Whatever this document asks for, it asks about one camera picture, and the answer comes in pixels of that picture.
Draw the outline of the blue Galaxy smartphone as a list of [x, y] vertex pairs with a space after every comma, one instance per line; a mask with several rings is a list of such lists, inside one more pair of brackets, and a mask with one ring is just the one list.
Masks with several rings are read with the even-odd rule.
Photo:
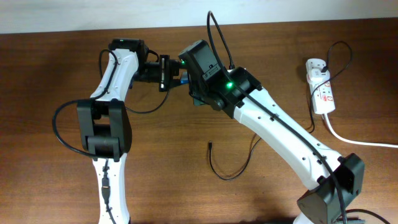
[[180, 77], [180, 84], [181, 85], [185, 85], [189, 83], [189, 78], [188, 78], [188, 73], [187, 72], [183, 72], [181, 77]]

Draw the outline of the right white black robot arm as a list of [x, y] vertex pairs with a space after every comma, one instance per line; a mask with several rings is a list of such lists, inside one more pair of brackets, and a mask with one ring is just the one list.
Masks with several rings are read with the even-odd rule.
[[285, 113], [246, 69], [230, 71], [198, 40], [179, 55], [192, 88], [214, 110], [254, 131], [294, 170], [307, 191], [297, 200], [295, 223], [336, 223], [361, 193], [364, 162], [322, 144]]

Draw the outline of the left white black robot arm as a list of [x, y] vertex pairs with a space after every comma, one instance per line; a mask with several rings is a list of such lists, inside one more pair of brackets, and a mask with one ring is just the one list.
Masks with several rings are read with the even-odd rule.
[[132, 145], [132, 128], [125, 106], [134, 82], [155, 82], [160, 91], [178, 86], [184, 63], [169, 55], [148, 61], [151, 53], [141, 39], [114, 39], [108, 45], [109, 62], [97, 89], [77, 104], [84, 151], [96, 171], [100, 223], [130, 223], [124, 168]]

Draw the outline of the white charger plug adapter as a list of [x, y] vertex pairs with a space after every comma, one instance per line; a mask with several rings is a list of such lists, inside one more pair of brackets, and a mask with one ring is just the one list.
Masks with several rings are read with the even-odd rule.
[[325, 82], [329, 78], [330, 78], [329, 71], [322, 72], [318, 68], [313, 68], [307, 72], [307, 81], [309, 84]]

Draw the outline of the white power strip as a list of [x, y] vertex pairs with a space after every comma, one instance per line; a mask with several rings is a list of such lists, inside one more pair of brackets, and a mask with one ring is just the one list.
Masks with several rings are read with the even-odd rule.
[[[307, 72], [313, 68], [318, 68], [322, 71], [325, 65], [326, 62], [319, 58], [310, 58], [305, 63]], [[323, 85], [320, 85], [322, 83], [323, 82], [309, 84], [315, 114], [328, 114], [335, 110], [331, 84], [330, 82], [326, 82]]]

